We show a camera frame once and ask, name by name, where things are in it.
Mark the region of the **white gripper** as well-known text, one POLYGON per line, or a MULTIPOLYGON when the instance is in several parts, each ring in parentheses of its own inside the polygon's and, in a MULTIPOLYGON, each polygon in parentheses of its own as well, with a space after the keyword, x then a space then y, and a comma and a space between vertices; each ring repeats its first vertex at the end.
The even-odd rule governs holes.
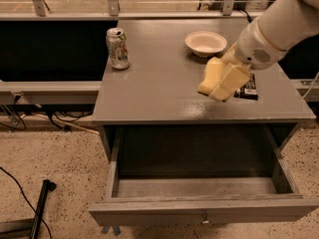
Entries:
POLYGON ((263 70, 277 63, 287 54, 286 50, 276 48, 266 39, 259 27, 259 19, 254 19, 240 33, 234 43, 221 57, 224 64, 220 80, 213 87, 209 97, 215 101, 227 101, 250 79, 250 66, 263 70))

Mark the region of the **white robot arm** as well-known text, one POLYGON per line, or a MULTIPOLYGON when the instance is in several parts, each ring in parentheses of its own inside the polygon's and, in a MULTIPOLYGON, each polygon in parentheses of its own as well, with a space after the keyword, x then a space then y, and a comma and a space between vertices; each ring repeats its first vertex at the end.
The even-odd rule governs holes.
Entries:
POLYGON ((252 69, 269 68, 295 45, 318 34, 319 0, 275 0, 222 56, 222 74, 208 96, 228 100, 249 81, 252 69))

